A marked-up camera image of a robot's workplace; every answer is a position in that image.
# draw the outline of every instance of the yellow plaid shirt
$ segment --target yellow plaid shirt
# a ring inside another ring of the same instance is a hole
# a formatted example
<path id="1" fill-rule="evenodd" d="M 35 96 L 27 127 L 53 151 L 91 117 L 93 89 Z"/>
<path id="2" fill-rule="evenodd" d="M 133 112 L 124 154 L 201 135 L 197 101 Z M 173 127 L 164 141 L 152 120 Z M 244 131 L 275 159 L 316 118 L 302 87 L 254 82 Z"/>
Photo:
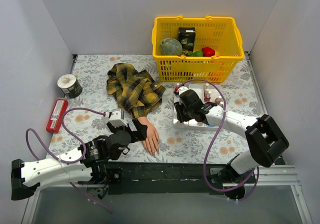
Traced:
<path id="1" fill-rule="evenodd" d="M 162 103 L 161 97 L 166 89 L 146 70 L 138 72 L 131 64 L 118 63 L 107 74 L 107 93 L 114 95 L 118 106 L 134 118 L 145 117 Z"/>

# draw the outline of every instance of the red case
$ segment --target red case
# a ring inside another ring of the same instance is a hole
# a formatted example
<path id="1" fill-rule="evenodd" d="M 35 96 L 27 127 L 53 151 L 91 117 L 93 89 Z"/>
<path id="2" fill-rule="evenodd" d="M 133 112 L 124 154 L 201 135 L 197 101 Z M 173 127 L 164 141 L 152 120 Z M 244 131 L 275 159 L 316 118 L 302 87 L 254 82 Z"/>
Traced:
<path id="1" fill-rule="evenodd" d="M 49 133 L 58 133 L 61 127 L 62 115 L 68 108 L 68 101 L 64 98 L 58 98 L 55 101 L 54 108 L 50 115 L 50 120 L 46 125 L 46 130 Z"/>

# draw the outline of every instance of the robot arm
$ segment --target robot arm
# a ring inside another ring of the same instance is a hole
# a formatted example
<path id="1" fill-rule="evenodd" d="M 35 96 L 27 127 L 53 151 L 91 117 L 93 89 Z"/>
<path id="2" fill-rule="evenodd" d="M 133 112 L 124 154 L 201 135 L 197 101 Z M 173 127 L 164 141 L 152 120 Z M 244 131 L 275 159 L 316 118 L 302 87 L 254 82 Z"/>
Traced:
<path id="1" fill-rule="evenodd" d="M 179 88 L 178 94 L 179 102 L 174 107 L 181 123 L 195 119 L 207 125 L 220 125 L 225 111 L 219 105 L 203 103 L 195 91 L 185 86 Z M 259 165 L 270 167 L 289 147 L 276 122 L 266 114 L 254 117 L 226 111 L 222 127 L 246 138 L 249 146 L 249 151 L 237 155 L 225 167 L 233 180 Z"/>
<path id="2" fill-rule="evenodd" d="M 136 131 L 131 131 L 124 121 L 123 110 L 113 110 L 107 123 L 112 134 L 98 136 L 87 142 L 85 159 L 76 163 L 63 163 L 54 158 L 32 162 L 23 162 L 21 159 L 12 161 L 11 199 L 16 201 L 29 198 L 36 190 L 69 182 L 100 184 L 106 177 L 109 177 L 109 183 L 118 181 L 115 177 L 119 177 L 120 173 L 108 169 L 108 161 L 117 160 L 121 154 L 126 155 L 130 151 L 130 143 L 143 141 L 147 137 L 147 126 L 140 124 L 137 119 L 132 122 Z M 80 146 L 60 154 L 58 158 L 74 161 L 81 157 L 83 151 Z"/>

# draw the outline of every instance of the cantaloupe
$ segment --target cantaloupe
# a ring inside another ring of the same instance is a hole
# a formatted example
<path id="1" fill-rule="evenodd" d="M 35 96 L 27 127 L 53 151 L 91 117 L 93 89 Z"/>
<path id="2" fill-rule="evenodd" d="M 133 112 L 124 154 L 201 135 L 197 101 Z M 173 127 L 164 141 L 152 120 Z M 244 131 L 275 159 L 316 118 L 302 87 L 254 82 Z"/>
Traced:
<path id="1" fill-rule="evenodd" d="M 160 41 L 161 55 L 163 56 L 181 56 L 182 45 L 174 38 L 164 38 Z"/>

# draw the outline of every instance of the yellow basket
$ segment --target yellow basket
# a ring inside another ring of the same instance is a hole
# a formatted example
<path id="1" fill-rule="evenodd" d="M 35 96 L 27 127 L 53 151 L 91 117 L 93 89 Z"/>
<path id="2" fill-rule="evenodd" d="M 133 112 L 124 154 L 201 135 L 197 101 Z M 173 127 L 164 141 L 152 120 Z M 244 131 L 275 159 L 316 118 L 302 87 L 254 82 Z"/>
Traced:
<path id="1" fill-rule="evenodd" d="M 210 47 L 215 50 L 215 55 L 161 55 L 160 41 L 163 38 L 178 39 L 178 27 L 195 28 L 194 52 Z M 185 18 L 180 15 L 160 16 L 154 20 L 152 55 L 162 82 L 184 82 L 201 78 L 222 83 L 245 57 L 242 44 L 240 31 L 232 17 L 207 15 L 204 18 Z"/>

